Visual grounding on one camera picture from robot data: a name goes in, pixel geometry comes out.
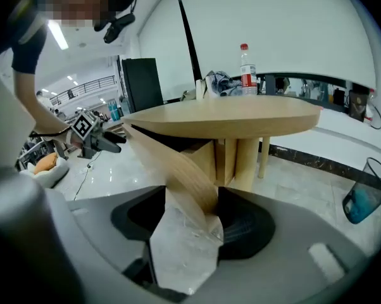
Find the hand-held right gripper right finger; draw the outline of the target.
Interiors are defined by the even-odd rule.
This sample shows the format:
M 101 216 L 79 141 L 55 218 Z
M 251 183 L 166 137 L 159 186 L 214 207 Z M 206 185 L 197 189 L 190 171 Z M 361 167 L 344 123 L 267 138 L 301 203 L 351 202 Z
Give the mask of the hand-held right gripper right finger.
M 300 206 L 222 187 L 218 214 L 225 243 L 196 298 L 338 298 L 368 263 L 351 240 Z

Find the blue plaid shirt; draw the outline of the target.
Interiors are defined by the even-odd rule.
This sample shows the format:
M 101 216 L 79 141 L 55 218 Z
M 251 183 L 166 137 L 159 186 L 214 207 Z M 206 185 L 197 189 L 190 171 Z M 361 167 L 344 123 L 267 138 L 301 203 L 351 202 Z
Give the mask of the blue plaid shirt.
M 242 82 L 235 80 L 225 72 L 210 71 L 205 77 L 206 91 L 209 97 L 241 96 Z

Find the beige bag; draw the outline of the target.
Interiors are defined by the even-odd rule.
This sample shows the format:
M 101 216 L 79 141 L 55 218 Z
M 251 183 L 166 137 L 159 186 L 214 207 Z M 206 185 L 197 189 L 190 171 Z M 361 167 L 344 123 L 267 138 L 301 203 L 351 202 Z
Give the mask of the beige bag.
M 199 79 L 195 82 L 196 85 L 196 99 L 203 100 L 208 97 L 208 88 L 205 79 Z

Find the person's dark clothed body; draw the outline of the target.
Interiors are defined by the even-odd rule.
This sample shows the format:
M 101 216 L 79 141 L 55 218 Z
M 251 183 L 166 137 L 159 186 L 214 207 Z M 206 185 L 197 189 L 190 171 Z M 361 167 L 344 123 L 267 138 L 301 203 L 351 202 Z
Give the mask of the person's dark clothed body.
M 0 0 L 0 54 L 13 52 L 12 68 L 34 74 L 47 37 L 48 20 L 69 25 L 119 18 L 137 0 Z

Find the person's left forearm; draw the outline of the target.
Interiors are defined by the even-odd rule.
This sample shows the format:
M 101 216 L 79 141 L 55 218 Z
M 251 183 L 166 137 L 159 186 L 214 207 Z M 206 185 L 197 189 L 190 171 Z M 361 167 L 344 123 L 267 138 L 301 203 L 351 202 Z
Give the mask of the person's left forearm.
M 35 75 L 13 71 L 15 94 L 35 120 L 34 131 L 45 136 L 66 131 L 69 126 L 53 115 L 35 95 Z

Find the white chair with orange cushion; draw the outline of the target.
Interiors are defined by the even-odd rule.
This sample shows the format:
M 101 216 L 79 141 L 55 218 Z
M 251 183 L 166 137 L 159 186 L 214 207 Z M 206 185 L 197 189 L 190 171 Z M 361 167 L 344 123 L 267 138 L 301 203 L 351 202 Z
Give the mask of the white chair with orange cushion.
M 38 174 L 34 174 L 35 165 L 28 163 L 27 169 L 22 170 L 20 173 L 30 178 L 33 178 L 44 188 L 54 187 L 69 171 L 68 163 L 65 159 L 57 159 L 56 166 L 49 171 L 43 171 Z

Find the person's left hand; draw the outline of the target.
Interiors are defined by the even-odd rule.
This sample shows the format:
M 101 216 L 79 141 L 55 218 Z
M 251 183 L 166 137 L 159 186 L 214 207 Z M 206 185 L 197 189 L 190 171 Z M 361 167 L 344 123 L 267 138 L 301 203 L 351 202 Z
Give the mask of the person's left hand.
M 82 148 L 82 140 L 79 136 L 70 128 L 66 133 L 66 143 L 67 145 L 74 146 L 76 148 Z

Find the long ceiling light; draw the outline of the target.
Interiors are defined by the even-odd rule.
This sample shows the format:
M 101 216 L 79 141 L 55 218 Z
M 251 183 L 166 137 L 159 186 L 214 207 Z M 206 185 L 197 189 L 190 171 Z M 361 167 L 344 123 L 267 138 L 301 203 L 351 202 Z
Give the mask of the long ceiling light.
M 61 50 L 68 49 L 68 43 L 63 35 L 63 32 L 61 30 L 59 23 L 54 20 L 48 20 L 47 26 L 50 32 L 52 33 L 55 41 L 57 42 L 59 48 Z

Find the small white bottle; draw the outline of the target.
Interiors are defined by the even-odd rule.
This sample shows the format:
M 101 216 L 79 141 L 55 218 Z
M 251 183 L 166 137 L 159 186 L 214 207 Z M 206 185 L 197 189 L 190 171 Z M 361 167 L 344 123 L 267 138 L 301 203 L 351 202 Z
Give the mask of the small white bottle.
M 373 122 L 373 100 L 375 98 L 375 90 L 369 89 L 367 102 L 366 102 L 366 110 L 365 110 L 365 117 L 364 117 L 364 123 L 367 123 L 368 125 L 371 125 Z

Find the black cabinet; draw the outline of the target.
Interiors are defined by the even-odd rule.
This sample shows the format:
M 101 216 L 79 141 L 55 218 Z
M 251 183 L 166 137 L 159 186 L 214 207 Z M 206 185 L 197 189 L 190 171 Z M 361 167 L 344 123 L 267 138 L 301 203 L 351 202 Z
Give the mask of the black cabinet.
M 155 58 L 122 60 L 122 70 L 131 113 L 163 105 Z

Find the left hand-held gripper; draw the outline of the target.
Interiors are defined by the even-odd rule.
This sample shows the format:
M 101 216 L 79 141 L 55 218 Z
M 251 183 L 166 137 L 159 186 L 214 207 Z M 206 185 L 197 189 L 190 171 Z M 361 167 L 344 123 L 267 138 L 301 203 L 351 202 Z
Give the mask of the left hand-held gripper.
M 124 135 L 103 132 L 99 119 L 88 110 L 82 110 L 70 127 L 82 140 L 81 158 L 91 159 L 99 151 L 120 153 L 121 147 L 117 144 L 127 142 Z

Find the red-capped plastic water bottle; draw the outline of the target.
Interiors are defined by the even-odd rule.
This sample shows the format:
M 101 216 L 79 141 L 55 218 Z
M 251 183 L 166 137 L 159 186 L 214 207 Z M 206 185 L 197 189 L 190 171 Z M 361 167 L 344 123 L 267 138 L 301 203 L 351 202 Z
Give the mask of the red-capped plastic water bottle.
M 250 62 L 248 52 L 249 46 L 246 43 L 240 45 L 241 66 L 240 78 L 242 82 L 242 95 L 255 96 L 258 94 L 258 83 L 256 77 L 256 66 Z

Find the wooden coffee table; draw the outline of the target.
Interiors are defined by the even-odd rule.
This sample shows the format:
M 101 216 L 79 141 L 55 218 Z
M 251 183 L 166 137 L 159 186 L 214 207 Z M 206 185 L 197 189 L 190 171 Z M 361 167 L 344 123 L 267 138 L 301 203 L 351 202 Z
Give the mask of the wooden coffee table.
M 250 191 L 254 176 L 265 174 L 271 137 L 314 128 L 320 112 L 319 106 L 300 99 L 260 95 L 166 104 L 123 121 L 163 136 L 230 141 L 236 155 L 234 186 Z

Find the wooden plank strip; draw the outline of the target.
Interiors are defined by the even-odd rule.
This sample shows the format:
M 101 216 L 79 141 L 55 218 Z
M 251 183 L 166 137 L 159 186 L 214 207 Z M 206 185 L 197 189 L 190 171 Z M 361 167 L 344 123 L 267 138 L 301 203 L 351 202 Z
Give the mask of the wooden plank strip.
M 127 139 L 144 168 L 165 182 L 168 204 L 180 210 L 200 230 L 223 239 L 216 214 L 218 188 L 188 156 L 154 140 L 128 124 Z

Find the orange cushion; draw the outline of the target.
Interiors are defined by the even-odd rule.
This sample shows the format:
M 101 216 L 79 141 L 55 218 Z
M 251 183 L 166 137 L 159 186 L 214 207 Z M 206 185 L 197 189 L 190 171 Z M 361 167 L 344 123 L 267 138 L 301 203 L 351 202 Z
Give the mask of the orange cushion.
M 36 175 L 43 171 L 49 171 L 56 166 L 57 159 L 58 154 L 56 152 L 46 155 L 37 162 L 33 173 Z

